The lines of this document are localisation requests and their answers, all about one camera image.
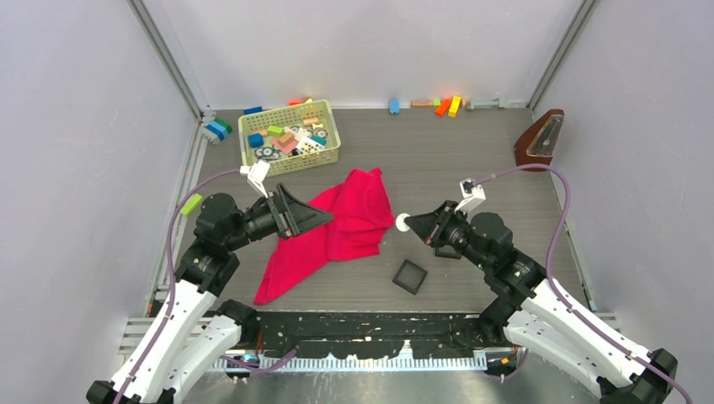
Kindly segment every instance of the white wall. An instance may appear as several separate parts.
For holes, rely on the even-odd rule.
[[[126,2],[2,2],[0,55],[0,401],[83,402],[146,307],[194,118]]]
[[[499,95],[525,104],[579,2],[159,0],[152,13],[214,109]]]
[[[703,0],[601,2],[537,111],[565,110],[553,164],[599,306],[673,352],[695,402],[714,394],[712,16]]]

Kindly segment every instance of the yellow basket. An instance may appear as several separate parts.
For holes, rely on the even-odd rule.
[[[238,119],[238,135],[240,136],[239,143],[241,144],[243,165],[252,166],[258,161],[253,149],[248,145],[248,136],[259,130],[268,129],[270,125],[279,127],[302,125],[302,121],[308,118],[320,119],[320,123],[324,125],[323,129],[328,132],[325,150],[300,156],[283,157],[280,160],[270,162],[268,177],[337,162],[340,145],[339,133],[334,123],[330,103],[323,99],[240,117]]]

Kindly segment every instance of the green block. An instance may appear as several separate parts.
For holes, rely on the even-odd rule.
[[[268,136],[282,136],[283,128],[275,125],[268,126]]]
[[[233,128],[232,128],[232,127],[228,124],[228,122],[226,122],[225,120],[222,120],[221,118],[215,118],[214,121],[215,121],[218,125],[223,126],[224,128],[226,128],[226,130],[228,131],[228,133],[233,132]]]
[[[193,194],[189,198],[188,201],[186,201],[186,204],[181,208],[181,215],[188,216],[193,212],[198,205],[200,205],[201,201],[203,200],[203,196],[200,194]]]

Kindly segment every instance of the fabric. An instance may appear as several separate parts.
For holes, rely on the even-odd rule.
[[[333,221],[288,240],[279,239],[253,303],[265,305],[282,296],[330,261],[378,255],[387,229],[394,225],[381,170],[353,170],[344,183],[310,201],[333,214]]]

